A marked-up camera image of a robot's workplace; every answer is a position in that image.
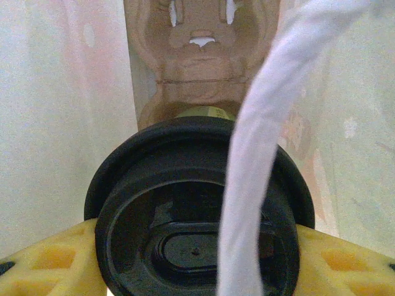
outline white rope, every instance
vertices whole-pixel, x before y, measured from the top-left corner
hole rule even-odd
[[[395,0],[311,0],[277,34],[231,140],[218,247],[218,296],[263,295],[257,250],[260,208],[282,123],[319,53],[370,6],[394,4]]]

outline white fabric strap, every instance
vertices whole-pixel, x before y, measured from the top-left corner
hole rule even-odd
[[[231,140],[220,224],[217,296],[264,295],[257,248],[260,208],[281,126],[324,46],[370,6],[377,14],[394,4],[394,0],[311,0],[278,32],[244,100]]]

